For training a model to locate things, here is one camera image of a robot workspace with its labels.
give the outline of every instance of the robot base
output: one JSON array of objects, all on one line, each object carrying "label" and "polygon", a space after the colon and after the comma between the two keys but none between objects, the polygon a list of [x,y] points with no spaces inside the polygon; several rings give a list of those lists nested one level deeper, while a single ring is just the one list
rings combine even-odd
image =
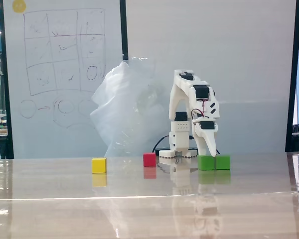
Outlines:
[{"label": "robot base", "polygon": [[182,156],[185,158],[192,158],[197,156],[197,150],[187,150],[183,152],[177,152],[173,150],[161,150],[159,156],[163,158],[174,158],[175,156]]}]

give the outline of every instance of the green cube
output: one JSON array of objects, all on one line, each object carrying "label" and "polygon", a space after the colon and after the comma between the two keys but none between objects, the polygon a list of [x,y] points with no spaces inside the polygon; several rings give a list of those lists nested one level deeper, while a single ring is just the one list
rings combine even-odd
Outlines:
[{"label": "green cube", "polygon": [[216,156],[216,169],[217,170],[229,170],[230,169],[230,156],[229,155],[217,155]]},{"label": "green cube", "polygon": [[197,157],[199,170],[215,170],[215,158],[212,156],[199,155]]}]

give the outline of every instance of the whiteboard drawing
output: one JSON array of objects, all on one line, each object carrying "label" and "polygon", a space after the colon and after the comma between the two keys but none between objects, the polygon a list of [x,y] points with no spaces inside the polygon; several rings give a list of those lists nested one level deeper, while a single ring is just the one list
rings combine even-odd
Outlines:
[{"label": "whiteboard drawing", "polygon": [[[90,97],[105,76],[105,10],[34,11],[23,19],[29,93],[32,99],[52,91],[58,95],[47,97],[38,110],[52,111],[53,122],[60,127],[94,127],[89,114],[96,105]],[[36,109],[33,100],[20,103],[26,119]]]},{"label": "whiteboard drawing", "polygon": [[46,10],[23,16],[30,95],[94,92],[106,68],[105,10]]},{"label": "whiteboard drawing", "polygon": [[32,100],[24,100],[20,104],[20,114],[26,119],[30,119],[36,112],[36,104]]},{"label": "whiteboard drawing", "polygon": [[95,108],[96,105],[88,99],[59,95],[53,102],[53,121],[63,128],[77,125],[94,127],[90,121],[90,112]]}]

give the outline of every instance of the circle drawing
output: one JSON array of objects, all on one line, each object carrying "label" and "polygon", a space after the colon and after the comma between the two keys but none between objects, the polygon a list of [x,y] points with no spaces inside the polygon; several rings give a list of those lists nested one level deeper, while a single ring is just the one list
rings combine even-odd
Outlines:
[{"label": "circle drawing", "polygon": [[90,81],[93,81],[98,74],[98,68],[96,66],[89,66],[86,76]]},{"label": "circle drawing", "polygon": [[59,111],[64,114],[69,114],[74,111],[74,105],[69,100],[60,100],[58,104]]},{"label": "circle drawing", "polygon": [[36,104],[32,100],[24,100],[20,104],[20,114],[26,118],[30,119],[34,116],[36,112]]}]

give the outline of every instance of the yellow sticker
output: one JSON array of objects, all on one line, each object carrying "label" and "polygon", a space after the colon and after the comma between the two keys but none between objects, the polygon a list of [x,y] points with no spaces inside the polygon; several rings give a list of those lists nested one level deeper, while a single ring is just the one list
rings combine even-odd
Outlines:
[{"label": "yellow sticker", "polygon": [[26,5],[24,0],[14,0],[12,3],[13,11],[17,13],[23,13],[25,11]]}]

